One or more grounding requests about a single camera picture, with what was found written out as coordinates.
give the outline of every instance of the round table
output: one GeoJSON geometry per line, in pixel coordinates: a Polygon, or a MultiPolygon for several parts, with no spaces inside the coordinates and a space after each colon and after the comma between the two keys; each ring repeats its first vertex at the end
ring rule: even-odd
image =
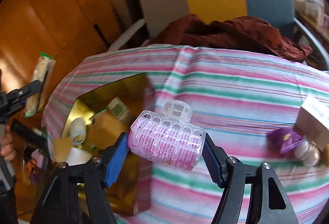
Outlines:
{"type": "MultiPolygon", "coordinates": [[[[43,125],[60,137],[74,100],[104,84],[146,72],[156,92],[156,111],[168,100],[193,109],[191,123],[207,130],[228,156],[245,164],[269,162],[281,180],[299,223],[312,223],[329,197],[329,169],[305,167],[269,150],[266,133],[293,126],[308,95],[329,105],[329,76],[279,57],[226,49],[152,45],[86,58],[52,93],[43,125]]],[[[211,223],[222,190],[203,160],[191,173],[154,164],[151,209],[119,223],[211,223]]],[[[239,223],[245,223],[246,185],[239,223]]]]}

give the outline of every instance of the open box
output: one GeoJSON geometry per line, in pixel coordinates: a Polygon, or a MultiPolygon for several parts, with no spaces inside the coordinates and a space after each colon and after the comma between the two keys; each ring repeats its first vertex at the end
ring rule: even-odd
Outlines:
{"type": "MultiPolygon", "coordinates": [[[[70,136],[70,124],[78,117],[85,123],[92,124],[92,116],[99,113],[118,97],[137,118],[143,110],[152,110],[154,106],[154,89],[145,73],[133,75],[107,85],[101,86],[78,97],[67,117],[61,139],[70,136]]],[[[121,132],[129,132],[130,126],[117,121],[114,117],[109,122],[111,127],[103,134],[97,136],[97,144],[106,148],[115,143],[121,132]]],[[[98,151],[92,151],[95,143],[92,137],[87,137],[82,144],[82,149],[91,152],[94,156],[98,151]]],[[[129,152],[116,183],[106,189],[108,200],[113,212],[120,215],[132,216],[133,214],[149,209],[150,206],[150,178],[151,163],[129,152]]],[[[86,200],[83,185],[79,187],[79,198],[86,200]]]]}

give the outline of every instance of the brown jacket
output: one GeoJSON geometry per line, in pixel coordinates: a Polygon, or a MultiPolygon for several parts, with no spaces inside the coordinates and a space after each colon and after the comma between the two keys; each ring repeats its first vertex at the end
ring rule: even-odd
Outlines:
{"type": "Polygon", "coordinates": [[[303,62],[311,54],[309,46],[282,37],[277,28],[256,17],[205,24],[194,14],[170,23],[149,44],[205,46],[215,49],[239,49],[303,62]]]}

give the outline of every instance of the purple bag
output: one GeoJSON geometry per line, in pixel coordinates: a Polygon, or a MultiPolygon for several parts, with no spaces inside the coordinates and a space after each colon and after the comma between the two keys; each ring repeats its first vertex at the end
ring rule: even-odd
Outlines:
{"type": "Polygon", "coordinates": [[[296,148],[304,139],[292,128],[277,129],[267,133],[268,139],[280,149],[280,153],[286,153],[296,148]]]}

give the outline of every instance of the metal bolt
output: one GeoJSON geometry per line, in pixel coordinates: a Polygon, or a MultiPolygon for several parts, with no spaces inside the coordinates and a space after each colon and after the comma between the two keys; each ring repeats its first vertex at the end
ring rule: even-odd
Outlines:
{"type": "Polygon", "coordinates": [[[102,160],[102,158],[100,156],[93,157],[93,162],[94,163],[99,163],[101,160],[102,160]]]}
{"type": "Polygon", "coordinates": [[[62,162],[62,163],[60,163],[60,164],[58,165],[58,167],[59,167],[60,169],[62,169],[62,168],[66,168],[66,163],[65,163],[65,162],[62,162]]]}
{"type": "Polygon", "coordinates": [[[271,165],[269,163],[263,163],[263,168],[270,169],[271,165]]]}
{"type": "Polygon", "coordinates": [[[227,161],[230,164],[235,164],[237,162],[237,159],[234,156],[230,156],[230,157],[227,158],[227,161]]]}

